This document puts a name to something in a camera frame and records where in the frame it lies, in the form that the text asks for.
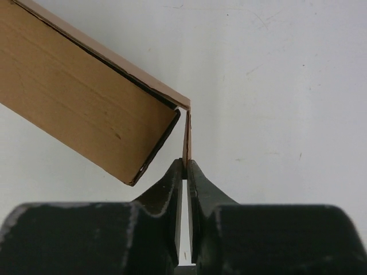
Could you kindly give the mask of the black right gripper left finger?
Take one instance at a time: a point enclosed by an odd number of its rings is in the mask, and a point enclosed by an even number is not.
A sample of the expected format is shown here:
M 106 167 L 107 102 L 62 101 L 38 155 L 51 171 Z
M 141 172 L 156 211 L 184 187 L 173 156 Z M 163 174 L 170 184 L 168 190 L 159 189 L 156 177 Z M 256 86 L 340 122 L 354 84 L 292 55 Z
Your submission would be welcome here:
M 130 202 L 17 206 L 1 226 L 2 274 L 173 274 L 178 265 L 181 159 Z

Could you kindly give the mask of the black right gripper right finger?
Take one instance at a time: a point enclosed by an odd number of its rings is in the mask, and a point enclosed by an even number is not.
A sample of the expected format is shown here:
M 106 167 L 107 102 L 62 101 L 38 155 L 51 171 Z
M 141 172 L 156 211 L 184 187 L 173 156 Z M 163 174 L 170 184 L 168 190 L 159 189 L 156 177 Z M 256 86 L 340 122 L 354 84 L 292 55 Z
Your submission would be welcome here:
M 198 274 L 365 274 L 366 250 L 332 205 L 244 205 L 191 160 L 190 246 Z

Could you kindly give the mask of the brown cardboard box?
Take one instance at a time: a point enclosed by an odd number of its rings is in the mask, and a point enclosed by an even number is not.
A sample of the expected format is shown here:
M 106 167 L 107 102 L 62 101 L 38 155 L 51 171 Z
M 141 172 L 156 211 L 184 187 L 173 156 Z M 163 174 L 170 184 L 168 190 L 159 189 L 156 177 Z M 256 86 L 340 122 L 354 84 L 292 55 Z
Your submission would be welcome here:
M 191 110 L 34 1 L 1 2 L 1 103 L 130 186 Z

